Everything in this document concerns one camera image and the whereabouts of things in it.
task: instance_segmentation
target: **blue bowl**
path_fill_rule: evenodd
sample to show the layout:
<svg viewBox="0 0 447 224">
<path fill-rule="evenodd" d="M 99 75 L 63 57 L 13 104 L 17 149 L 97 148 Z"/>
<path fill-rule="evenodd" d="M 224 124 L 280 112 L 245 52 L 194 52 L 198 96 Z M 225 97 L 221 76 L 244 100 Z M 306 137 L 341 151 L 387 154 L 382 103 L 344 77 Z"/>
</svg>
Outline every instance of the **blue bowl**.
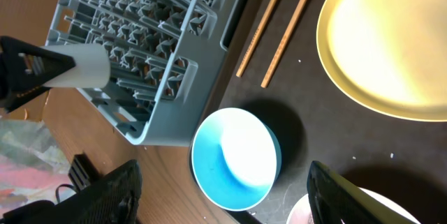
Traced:
<svg viewBox="0 0 447 224">
<path fill-rule="evenodd" d="M 281 168 L 273 132 L 250 112 L 226 108 L 211 114 L 197 130 L 192 165 L 200 189 L 231 211 L 259 204 Z"/>
</svg>

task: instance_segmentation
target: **chopstick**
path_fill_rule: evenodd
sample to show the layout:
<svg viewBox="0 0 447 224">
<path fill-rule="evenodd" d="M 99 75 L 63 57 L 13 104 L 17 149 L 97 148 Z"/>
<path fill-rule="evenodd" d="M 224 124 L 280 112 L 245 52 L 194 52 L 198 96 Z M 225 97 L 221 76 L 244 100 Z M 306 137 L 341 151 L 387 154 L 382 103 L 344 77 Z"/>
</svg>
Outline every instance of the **chopstick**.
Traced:
<svg viewBox="0 0 447 224">
<path fill-rule="evenodd" d="M 292 35 L 293 29 L 295 28 L 296 23 L 300 19 L 300 15 L 301 15 L 302 9 L 304 8 L 304 6 L 306 4 L 306 1 L 307 0 L 300 0 L 298 2 L 298 5 L 296 6 L 295 12 L 292 15 L 292 19 L 288 23 L 286 32 L 284 33 L 284 35 L 281 39 L 281 42 L 278 46 L 278 49 L 273 56 L 272 62 L 270 63 L 270 66 L 268 67 L 267 73 L 264 76 L 264 80 L 261 84 L 261 86 L 263 88 L 266 88 L 267 85 L 269 84 L 270 80 L 272 79 L 274 70 L 276 69 L 276 67 L 279 63 L 279 60 L 281 59 L 282 53 L 284 52 L 284 49 L 287 46 L 287 42 Z"/>
<path fill-rule="evenodd" d="M 258 25 L 258 28 L 256 29 L 256 32 L 254 33 L 253 39 L 251 39 L 250 46 L 247 49 L 247 52 L 244 55 L 244 58 L 242 59 L 242 63 L 240 64 L 236 75 L 238 77 L 242 77 L 242 74 L 244 73 L 245 68 L 247 67 L 247 64 L 250 61 L 250 58 L 254 52 L 254 49 L 256 45 L 259 42 L 259 38 L 261 38 L 261 34 L 264 32 L 265 26 L 267 25 L 268 18 L 272 14 L 273 8 L 278 0 L 270 0 L 267 6 L 267 9 L 265 9 L 264 15 L 261 18 L 261 22 Z"/>
</svg>

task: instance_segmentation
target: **black tabletop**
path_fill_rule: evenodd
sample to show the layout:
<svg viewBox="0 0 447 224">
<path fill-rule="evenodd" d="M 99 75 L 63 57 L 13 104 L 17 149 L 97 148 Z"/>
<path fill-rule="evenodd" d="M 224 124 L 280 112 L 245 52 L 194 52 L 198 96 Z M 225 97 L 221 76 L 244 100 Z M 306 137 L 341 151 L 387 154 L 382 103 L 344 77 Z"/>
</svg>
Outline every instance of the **black tabletop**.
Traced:
<svg viewBox="0 0 447 224">
<path fill-rule="evenodd" d="M 263 0 L 254 17 L 239 62 L 268 1 Z M 379 114 L 331 82 L 316 49 L 316 24 L 325 0 L 308 0 L 269 87 L 261 88 L 298 1 L 280 0 L 244 75 L 233 74 L 220 106 L 253 112 L 280 141 L 281 174 L 250 213 L 262 223 L 285 223 L 307 193 L 311 161 L 319 160 L 357 186 L 395 201 L 421 223 L 445 223 L 447 123 Z"/>
</svg>

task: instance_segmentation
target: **dish rack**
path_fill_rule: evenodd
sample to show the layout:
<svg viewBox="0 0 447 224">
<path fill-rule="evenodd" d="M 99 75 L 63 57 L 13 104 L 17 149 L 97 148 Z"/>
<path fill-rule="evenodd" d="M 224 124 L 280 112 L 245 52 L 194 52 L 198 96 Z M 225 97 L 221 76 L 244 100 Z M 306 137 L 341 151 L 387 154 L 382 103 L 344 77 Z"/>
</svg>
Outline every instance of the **dish rack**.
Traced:
<svg viewBox="0 0 447 224">
<path fill-rule="evenodd" d="M 46 45 L 103 45 L 110 81 L 80 93 L 132 144 L 189 146 L 239 2 L 59 0 Z"/>
</svg>

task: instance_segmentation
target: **yellow plate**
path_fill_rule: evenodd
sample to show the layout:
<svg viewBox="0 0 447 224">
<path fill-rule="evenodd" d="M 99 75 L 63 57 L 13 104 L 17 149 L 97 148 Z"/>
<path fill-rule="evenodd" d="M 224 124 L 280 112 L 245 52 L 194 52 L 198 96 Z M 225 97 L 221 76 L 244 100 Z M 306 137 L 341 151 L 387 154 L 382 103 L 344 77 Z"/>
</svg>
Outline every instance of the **yellow plate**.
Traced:
<svg viewBox="0 0 447 224">
<path fill-rule="evenodd" d="M 361 105 L 447 121 L 447 0 L 326 0 L 316 40 L 326 73 Z"/>
</svg>

